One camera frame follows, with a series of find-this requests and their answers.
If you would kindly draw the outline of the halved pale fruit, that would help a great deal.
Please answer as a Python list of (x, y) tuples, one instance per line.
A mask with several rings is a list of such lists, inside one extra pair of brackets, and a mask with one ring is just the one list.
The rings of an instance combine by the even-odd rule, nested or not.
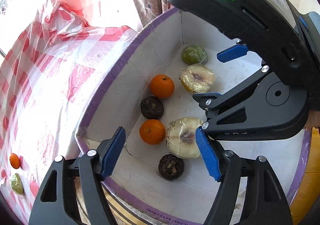
[(208, 92), (216, 82), (215, 74), (201, 64), (192, 64), (179, 75), (182, 86), (192, 94)]
[(182, 159), (199, 157), (195, 132), (203, 123), (197, 117), (184, 117), (170, 122), (166, 131), (166, 146), (170, 153)]

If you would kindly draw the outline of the green fruit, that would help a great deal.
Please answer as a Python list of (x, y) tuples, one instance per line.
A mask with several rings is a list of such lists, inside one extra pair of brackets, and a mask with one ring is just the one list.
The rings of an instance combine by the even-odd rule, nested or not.
[(10, 177), (10, 185), (14, 193), (21, 196), (24, 194), (23, 184), (18, 173), (15, 173)]
[(208, 62), (208, 54), (205, 49), (199, 45), (187, 45), (181, 53), (183, 62), (188, 65), (201, 64), (205, 65)]

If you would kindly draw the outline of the orange tangerine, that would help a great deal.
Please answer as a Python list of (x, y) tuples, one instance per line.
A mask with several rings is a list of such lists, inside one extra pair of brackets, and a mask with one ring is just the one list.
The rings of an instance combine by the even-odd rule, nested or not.
[(157, 145), (165, 139), (166, 129), (159, 120), (149, 119), (139, 128), (139, 135), (145, 143)]
[(175, 85), (172, 79), (166, 75), (156, 75), (149, 84), (150, 92), (159, 99), (169, 98), (174, 90)]
[(21, 166), (20, 158), (15, 153), (10, 155), (9, 162), (14, 169), (19, 169)]

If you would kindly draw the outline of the small dark dried fruit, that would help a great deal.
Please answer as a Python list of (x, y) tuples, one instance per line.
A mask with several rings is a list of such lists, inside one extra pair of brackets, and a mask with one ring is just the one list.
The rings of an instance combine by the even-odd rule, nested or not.
[(160, 119), (164, 114), (163, 103), (155, 96), (148, 96), (140, 103), (142, 115), (147, 119)]

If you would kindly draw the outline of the dark wrinkled round fruit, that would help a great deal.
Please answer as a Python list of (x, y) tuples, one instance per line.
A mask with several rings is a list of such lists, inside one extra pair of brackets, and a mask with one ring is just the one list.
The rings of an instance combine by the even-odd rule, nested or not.
[(184, 173), (184, 161), (172, 154), (164, 155), (159, 161), (158, 172), (166, 180), (178, 179)]

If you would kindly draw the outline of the white purple cardboard box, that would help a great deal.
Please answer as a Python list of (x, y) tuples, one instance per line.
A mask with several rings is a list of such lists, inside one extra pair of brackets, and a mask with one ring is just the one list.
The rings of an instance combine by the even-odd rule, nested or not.
[[(117, 127), (125, 129), (126, 143), (105, 187), (113, 207), (153, 224), (203, 224), (220, 186), (209, 176), (201, 156), (184, 159), (184, 173), (178, 179), (168, 181), (158, 172), (164, 155), (176, 155), (178, 149), (195, 152), (195, 130), (206, 121), (205, 111), (179, 79), (187, 67), (181, 53), (188, 44), (198, 44), (208, 53), (216, 92), (227, 92), (260, 69), (255, 53), (219, 62), (216, 53), (229, 47), (231, 40), (202, 19), (171, 9), (133, 39), (100, 82), (76, 131), (79, 148), (86, 152), (111, 137)], [(158, 74), (175, 84), (173, 95), (163, 102), (160, 119), (170, 142), (149, 145), (139, 135), (145, 121), (140, 103)]]

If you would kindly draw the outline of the red white checkered tablecloth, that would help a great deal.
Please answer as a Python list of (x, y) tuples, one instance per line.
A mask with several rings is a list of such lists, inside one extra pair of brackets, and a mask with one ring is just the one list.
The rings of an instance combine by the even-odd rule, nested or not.
[[(48, 168), (75, 158), (75, 130), (104, 77), (136, 32), (100, 28), (101, 0), (46, 0), (1, 65), (1, 194), (27, 224)], [(9, 157), (19, 156), (14, 169)], [(24, 194), (14, 193), (18, 173)]]

